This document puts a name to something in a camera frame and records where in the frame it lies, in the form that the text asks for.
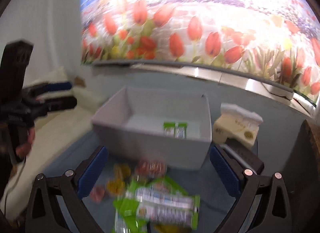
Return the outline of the person's left hand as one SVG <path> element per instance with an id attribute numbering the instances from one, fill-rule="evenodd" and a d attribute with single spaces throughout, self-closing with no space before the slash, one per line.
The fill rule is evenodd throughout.
<path id="1" fill-rule="evenodd" d="M 16 148 L 16 154 L 19 158 L 24 159 L 31 151 L 35 140 L 35 128 L 31 127 L 28 131 L 27 141 Z"/>

